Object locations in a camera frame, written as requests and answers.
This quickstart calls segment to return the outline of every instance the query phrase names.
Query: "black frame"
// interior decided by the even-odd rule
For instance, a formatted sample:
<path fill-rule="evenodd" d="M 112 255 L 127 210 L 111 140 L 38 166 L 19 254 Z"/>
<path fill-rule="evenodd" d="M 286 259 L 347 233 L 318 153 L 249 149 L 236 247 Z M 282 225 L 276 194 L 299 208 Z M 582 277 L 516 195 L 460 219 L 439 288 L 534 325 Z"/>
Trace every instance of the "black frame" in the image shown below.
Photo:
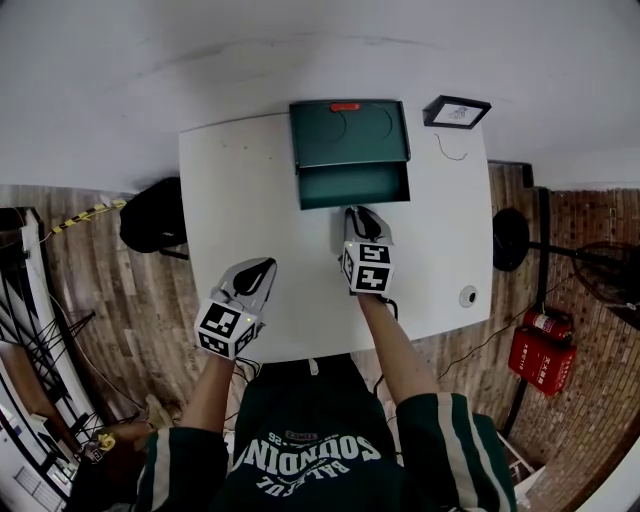
<path fill-rule="evenodd" d="M 465 124 L 451 124 L 451 123 L 436 123 L 435 118 L 446 104 L 460 105 L 461 107 L 479 108 L 482 110 L 480 114 L 469 125 Z M 459 130 L 471 130 L 477 125 L 480 120 L 491 110 L 491 103 L 486 101 L 469 100 L 466 98 L 456 98 L 455 96 L 438 96 L 438 98 L 425 108 L 422 113 L 424 117 L 425 126 L 435 126 L 438 128 L 458 128 Z"/>

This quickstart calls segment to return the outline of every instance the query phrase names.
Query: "green box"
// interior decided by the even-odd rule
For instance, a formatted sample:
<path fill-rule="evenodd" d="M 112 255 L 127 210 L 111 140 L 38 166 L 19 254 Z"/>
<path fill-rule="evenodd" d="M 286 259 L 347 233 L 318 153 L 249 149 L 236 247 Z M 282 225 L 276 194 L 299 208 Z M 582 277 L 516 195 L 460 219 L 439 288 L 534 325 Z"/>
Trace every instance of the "green box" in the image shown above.
<path fill-rule="evenodd" d="M 409 201 L 401 102 L 313 101 L 289 112 L 301 209 Z"/>

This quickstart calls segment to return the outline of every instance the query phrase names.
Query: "floor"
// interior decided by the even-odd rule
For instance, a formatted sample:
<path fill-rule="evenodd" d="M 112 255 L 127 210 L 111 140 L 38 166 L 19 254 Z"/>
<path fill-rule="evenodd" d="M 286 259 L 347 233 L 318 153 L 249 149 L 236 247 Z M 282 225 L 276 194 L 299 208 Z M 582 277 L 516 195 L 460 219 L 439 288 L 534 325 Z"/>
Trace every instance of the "floor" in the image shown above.
<path fill-rule="evenodd" d="M 516 206 L 535 230 L 536 194 L 523 189 L 521 169 L 495 165 L 490 175 L 494 213 Z M 100 193 L 79 189 L 0 187 L 0 204 L 34 206 L 46 227 L 103 200 Z M 193 349 L 192 325 L 198 304 L 189 262 L 131 251 L 120 240 L 118 230 L 119 215 L 109 212 L 45 242 L 55 295 L 71 322 L 95 311 L 96 317 L 80 334 L 79 343 L 109 382 L 141 406 L 151 393 L 171 408 L 180 409 L 204 362 L 204 356 Z M 449 363 L 507 325 L 513 314 L 531 302 L 536 275 L 535 254 L 516 273 L 494 272 L 489 321 L 417 341 L 416 347 L 436 373 L 442 374 Z M 517 385 L 506 367 L 510 332 L 505 330 L 452 366 L 442 379 L 445 388 L 468 395 L 476 410 L 492 416 L 498 426 L 506 419 Z M 372 387 L 380 375 L 375 354 L 354 357 Z M 135 406 L 93 369 L 87 369 L 97 394 L 114 417 L 136 412 Z M 247 376 L 251 373 L 245 368 Z M 243 379 L 234 377 L 228 415 L 237 410 L 243 388 Z"/>
<path fill-rule="evenodd" d="M 522 211 L 536 240 L 537 193 L 522 187 L 522 169 L 492 164 L 490 178 L 494 213 L 508 206 Z M 552 241 L 568 247 L 598 239 L 637 242 L 638 196 L 637 191 L 552 194 Z M 0 205 L 34 206 L 47 227 L 101 200 L 91 191 L 0 186 Z M 141 406 L 152 393 L 179 411 L 205 357 L 192 348 L 197 298 L 189 262 L 129 250 L 119 240 L 118 222 L 116 212 L 105 213 L 45 242 L 55 295 L 72 322 L 96 312 L 79 343 L 101 374 Z M 571 272 L 565 260 L 552 257 L 549 288 Z M 494 271 L 489 320 L 415 342 L 435 373 L 444 374 L 443 388 L 466 394 L 474 409 L 491 416 L 499 429 L 519 381 L 507 368 L 513 329 L 519 323 L 512 319 L 533 302 L 537 270 L 537 253 L 531 251 L 516 272 Z M 640 347 L 637 333 L 585 293 L 576 279 L 550 294 L 548 303 L 576 318 L 574 373 L 567 391 L 552 398 L 529 386 L 510 440 L 548 468 L 532 492 L 532 510 L 569 511 L 606 478 L 638 436 L 640 405 L 633 397 L 640 382 Z M 375 354 L 353 357 L 373 387 L 380 375 Z M 135 413 L 136 407 L 94 369 L 87 365 L 87 371 L 114 417 Z M 248 377 L 252 374 L 249 368 L 243 371 Z M 239 371 L 229 416 L 237 410 L 243 388 Z M 391 417 L 393 406 L 384 385 L 380 396 Z M 227 427 L 232 429 L 233 422 L 234 418 Z"/>

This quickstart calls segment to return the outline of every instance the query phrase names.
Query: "yellow and black tape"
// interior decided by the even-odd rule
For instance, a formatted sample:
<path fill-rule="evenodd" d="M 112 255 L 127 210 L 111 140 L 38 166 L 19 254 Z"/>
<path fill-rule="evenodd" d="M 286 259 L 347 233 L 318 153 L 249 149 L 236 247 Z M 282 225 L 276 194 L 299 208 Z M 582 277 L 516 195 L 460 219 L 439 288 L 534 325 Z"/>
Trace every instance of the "yellow and black tape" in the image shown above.
<path fill-rule="evenodd" d="M 55 228 L 53 228 L 51 230 L 51 234 L 62 233 L 62 231 L 64 231 L 67 228 L 70 228 L 71 226 L 73 226 L 74 224 L 77 224 L 78 222 L 89 221 L 91 220 L 91 217 L 95 217 L 96 215 L 99 215 L 101 213 L 105 213 L 111 210 L 122 208 L 126 204 L 127 202 L 124 199 L 114 199 L 113 201 L 111 201 L 110 206 L 107 206 L 106 204 L 103 204 L 103 203 L 95 204 L 93 205 L 93 208 L 89 208 L 84 212 L 80 212 L 78 215 L 76 215 L 72 219 L 69 219 L 63 222 L 62 224 L 60 224 L 59 226 L 56 226 Z"/>

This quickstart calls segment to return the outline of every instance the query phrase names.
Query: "sleeve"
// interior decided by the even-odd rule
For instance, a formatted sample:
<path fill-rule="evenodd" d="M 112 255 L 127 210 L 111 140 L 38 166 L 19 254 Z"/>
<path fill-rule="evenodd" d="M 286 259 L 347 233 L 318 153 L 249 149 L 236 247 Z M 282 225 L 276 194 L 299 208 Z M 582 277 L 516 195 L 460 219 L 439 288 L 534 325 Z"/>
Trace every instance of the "sleeve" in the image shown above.
<path fill-rule="evenodd" d="M 402 458 L 438 505 L 515 512 L 509 468 L 493 422 L 471 414 L 466 397 L 418 395 L 396 411 Z"/>
<path fill-rule="evenodd" d="M 208 510 L 227 474 L 229 455 L 220 434 L 163 429 L 151 436 L 148 451 L 136 512 Z"/>

